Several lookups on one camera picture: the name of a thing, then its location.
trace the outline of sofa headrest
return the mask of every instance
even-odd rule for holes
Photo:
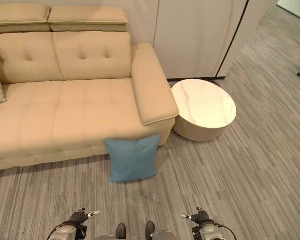
[[[0,34],[25,32],[126,32],[128,18],[115,6],[10,3],[0,5]]]
[[[36,3],[0,5],[0,34],[51,31],[48,17],[50,6]]]
[[[54,32],[126,32],[128,18],[115,6],[59,5],[52,7],[48,23]]]

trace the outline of wheel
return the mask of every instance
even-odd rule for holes
[[[121,224],[119,224],[116,227],[115,238],[116,239],[127,239],[127,228],[126,228],[126,225],[124,225],[123,223],[121,223]]]
[[[156,231],[156,226],[153,221],[148,221],[145,225],[145,240],[151,240],[151,234]]]

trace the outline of sofa armrest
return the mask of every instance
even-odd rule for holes
[[[143,125],[178,116],[175,98],[150,44],[141,43],[132,47],[131,76],[135,102]]]

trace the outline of round side table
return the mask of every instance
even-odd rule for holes
[[[236,118],[233,99],[222,88],[208,81],[187,79],[172,87],[179,108],[173,130],[192,141],[209,141]]]

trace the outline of tufted backrest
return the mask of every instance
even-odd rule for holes
[[[53,41],[65,80],[131,77],[130,35],[127,32],[54,32]]]
[[[52,32],[0,34],[2,84],[63,80]]]
[[[127,32],[0,34],[2,84],[131,77]]]

